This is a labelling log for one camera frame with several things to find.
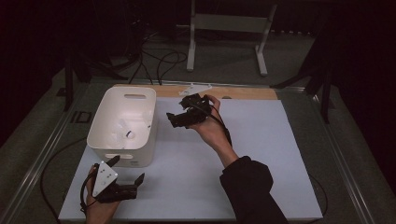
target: black sleeve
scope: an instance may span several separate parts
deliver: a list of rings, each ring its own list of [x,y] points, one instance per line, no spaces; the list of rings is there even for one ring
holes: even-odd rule
[[[266,165],[242,157],[223,170],[220,182],[238,223],[288,223],[270,194],[274,181]]]

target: gray floor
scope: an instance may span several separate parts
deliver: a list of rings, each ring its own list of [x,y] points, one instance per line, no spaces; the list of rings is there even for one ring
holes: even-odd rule
[[[271,34],[264,49],[269,75],[261,77],[254,56],[255,42],[214,40],[212,37],[213,34],[197,39],[196,63],[192,73],[186,71],[186,62],[179,63],[164,75],[164,83],[203,82],[253,86],[276,84],[297,74],[314,41],[309,36]],[[164,48],[187,53],[188,45],[189,41],[185,36],[177,41],[166,41],[155,35],[145,45],[145,51],[161,58],[169,52]],[[156,83],[159,60],[145,54],[144,63]],[[163,63],[160,71],[165,71],[169,66],[170,64]],[[137,64],[121,74],[130,77],[136,67]],[[317,223],[396,223],[395,196],[379,172],[370,149],[337,89],[332,88],[330,125],[326,125],[318,116],[317,102],[306,96],[300,88],[308,80],[306,78],[294,83],[295,88],[278,91],[277,95],[285,106],[308,173],[326,192],[324,194],[318,182],[312,179],[322,210],[325,209],[326,197],[328,198],[327,213]],[[144,69],[132,81],[137,82],[147,82]],[[102,98],[101,94],[114,83],[120,82],[102,76],[95,77],[91,84],[76,83],[76,90],[84,92],[81,92],[80,101],[71,111],[94,110]],[[5,211],[9,211],[8,204],[21,205],[21,209],[16,210],[12,223],[55,222],[50,210],[44,205],[38,185],[19,191],[18,187],[25,174],[30,174],[35,159],[46,157],[45,154],[39,154],[42,149],[48,151],[55,147],[50,144],[52,142],[55,142],[56,148],[66,146],[89,131],[90,125],[83,123],[67,123],[64,131],[57,129],[59,120],[70,120],[67,116],[72,114],[63,112],[64,98],[56,97],[57,91],[63,86],[64,76],[61,72],[54,77],[52,88],[0,150],[0,211],[4,215]],[[62,207],[62,195],[67,191],[84,146],[84,141],[74,144],[70,150],[54,159],[46,173],[45,188],[50,191],[49,199],[57,212]],[[37,181],[36,176],[27,176],[25,179],[33,183]]]

